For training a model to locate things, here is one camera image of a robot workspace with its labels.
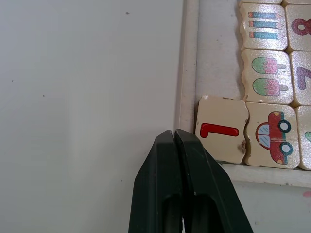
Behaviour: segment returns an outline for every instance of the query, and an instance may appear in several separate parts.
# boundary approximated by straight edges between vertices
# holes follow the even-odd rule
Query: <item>popsicle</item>
[[[288,91],[287,86],[282,86],[276,79],[256,79],[253,82],[254,91],[262,96],[279,96],[280,91]]]
[[[255,58],[252,67],[259,74],[277,74],[278,69],[286,69],[286,65],[278,64],[275,58],[270,57]]]

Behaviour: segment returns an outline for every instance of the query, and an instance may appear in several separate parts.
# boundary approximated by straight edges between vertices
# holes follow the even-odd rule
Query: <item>car illustration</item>
[[[287,156],[293,152],[293,147],[286,141],[285,136],[291,129],[291,124],[284,119],[283,112],[271,112],[268,122],[260,124],[256,129],[257,141],[270,151],[272,159],[278,164],[287,164]]]

